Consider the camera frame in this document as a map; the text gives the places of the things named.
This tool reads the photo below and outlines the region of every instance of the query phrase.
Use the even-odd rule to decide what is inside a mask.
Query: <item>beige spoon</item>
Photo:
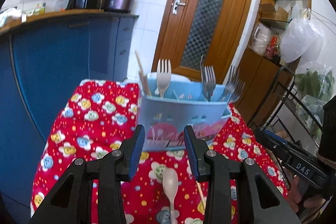
[[[177,173],[173,168],[167,168],[162,177],[163,190],[170,202],[170,223],[176,223],[174,213],[174,199],[177,194],[177,188],[179,187],[179,179]]]

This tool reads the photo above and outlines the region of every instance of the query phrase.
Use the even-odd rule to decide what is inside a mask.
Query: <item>table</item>
[[[100,159],[118,149],[135,129],[138,84],[83,80],[65,108],[57,116],[43,151],[33,182],[31,214],[43,201],[56,180],[77,157]],[[213,142],[211,149],[229,159],[253,158],[286,197],[287,190],[275,164],[259,145],[238,111],[230,105],[232,116]],[[202,224],[204,208],[191,175],[185,150],[142,152],[138,172],[121,192],[127,223],[170,223],[169,201],[162,188],[162,173],[174,168],[179,178],[174,214],[178,224]],[[97,223],[98,181],[94,182],[91,222]],[[207,183],[201,184],[207,196]],[[237,223],[235,182],[231,181],[231,219]]]

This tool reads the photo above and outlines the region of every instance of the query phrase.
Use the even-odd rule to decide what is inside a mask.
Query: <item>drawer handle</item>
[[[82,22],[82,23],[71,24],[68,27],[69,28],[77,28],[77,27],[85,26],[85,25],[89,25],[89,22]]]

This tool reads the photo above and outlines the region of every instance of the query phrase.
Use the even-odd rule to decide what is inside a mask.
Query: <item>door frame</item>
[[[167,2],[166,2],[166,7],[165,7],[163,18],[162,18],[159,37],[157,39],[154,59],[153,59],[153,63],[152,63],[152,72],[157,71],[158,61],[160,59],[160,54],[161,54],[161,51],[162,51],[163,41],[164,41],[164,37],[165,37],[165,34],[166,34],[166,30],[167,30],[168,19],[169,19],[171,10],[172,10],[171,4],[173,2],[174,2],[174,0],[167,0]],[[242,14],[241,20],[239,22],[239,26],[238,26],[238,30],[237,30],[237,33],[236,33],[235,40],[232,44],[232,47],[231,47],[231,50],[230,50],[230,53],[229,53],[229,59],[231,60],[231,62],[226,64],[226,66],[224,67],[222,75],[219,76],[219,81],[220,82],[224,81],[224,79],[226,77],[226,74],[229,70],[229,67],[232,63],[233,57],[235,56],[237,47],[239,45],[239,41],[240,41],[241,36],[243,34],[243,29],[244,29],[245,24],[246,24],[246,19],[247,19],[249,10],[250,10],[251,2],[252,2],[252,0],[246,0],[245,3],[244,3],[243,14]]]

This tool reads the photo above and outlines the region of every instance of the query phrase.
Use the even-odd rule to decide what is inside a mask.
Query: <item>red tablecloth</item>
[[[99,159],[131,137],[135,127],[138,93],[137,84],[81,82],[56,118],[38,164],[31,197],[32,214],[75,158],[82,157],[86,161]],[[213,149],[233,160],[246,157],[255,159],[280,192],[287,196],[280,172],[264,148],[256,143],[252,131],[238,111],[232,105],[230,108],[232,116],[216,137]],[[170,223],[169,201],[162,188],[165,168],[174,168],[179,178],[174,203],[177,222],[202,224],[204,208],[184,150],[142,153],[134,179],[121,187],[127,222]],[[97,184],[98,181],[93,189],[92,223],[98,222]],[[207,183],[202,183],[201,187],[206,196]],[[237,223],[234,181],[231,181],[231,199],[232,223]]]

